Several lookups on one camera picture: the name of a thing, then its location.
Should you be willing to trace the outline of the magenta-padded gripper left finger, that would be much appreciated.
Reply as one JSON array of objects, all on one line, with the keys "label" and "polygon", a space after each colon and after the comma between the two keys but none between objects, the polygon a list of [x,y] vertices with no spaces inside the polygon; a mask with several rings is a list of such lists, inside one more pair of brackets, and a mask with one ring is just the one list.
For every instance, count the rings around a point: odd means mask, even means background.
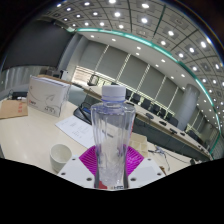
[{"label": "magenta-padded gripper left finger", "polygon": [[58,176],[84,188],[94,188],[97,174],[95,147],[87,149],[81,156],[73,155]]}]

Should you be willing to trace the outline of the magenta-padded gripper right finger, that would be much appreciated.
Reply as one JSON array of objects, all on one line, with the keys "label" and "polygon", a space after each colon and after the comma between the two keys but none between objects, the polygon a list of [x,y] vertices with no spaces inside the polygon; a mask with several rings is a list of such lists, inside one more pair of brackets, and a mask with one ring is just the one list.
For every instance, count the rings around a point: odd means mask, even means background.
[{"label": "magenta-padded gripper right finger", "polygon": [[153,159],[143,157],[132,147],[128,147],[126,154],[126,175],[129,189],[146,186],[165,176]]}]

